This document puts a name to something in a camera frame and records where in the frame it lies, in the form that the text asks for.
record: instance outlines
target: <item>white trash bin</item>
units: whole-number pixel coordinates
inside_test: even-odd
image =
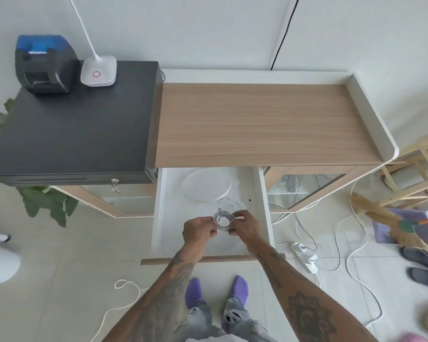
[[[17,253],[0,247],[0,283],[13,277],[20,266],[20,256]]]

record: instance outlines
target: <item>tattooed arm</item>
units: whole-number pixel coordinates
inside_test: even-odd
[[[300,342],[377,341],[345,308],[309,281],[260,235],[247,210],[235,212],[234,230],[265,270],[274,294]]]
[[[187,221],[182,249],[103,342],[170,341],[192,270],[202,257],[206,243],[216,235],[212,217]]]

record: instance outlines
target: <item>light blue denim jeans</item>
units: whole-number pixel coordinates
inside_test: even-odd
[[[248,342],[277,342],[268,335],[265,327],[244,308],[241,300],[231,297],[227,300],[222,315],[222,328],[212,325],[211,308],[200,300],[190,309],[187,317],[177,325],[172,342],[185,342],[189,338],[201,340],[232,334]]]

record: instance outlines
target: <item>wall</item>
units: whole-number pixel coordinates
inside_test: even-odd
[[[269,69],[295,0],[75,0],[99,54],[163,68]],[[0,0],[0,111],[19,34],[90,51],[68,0]],[[300,0],[276,70],[359,73],[404,146],[428,133],[428,0]]]

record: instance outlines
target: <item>wooden countertop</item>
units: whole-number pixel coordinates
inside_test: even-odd
[[[382,163],[345,85],[164,84],[158,168]]]

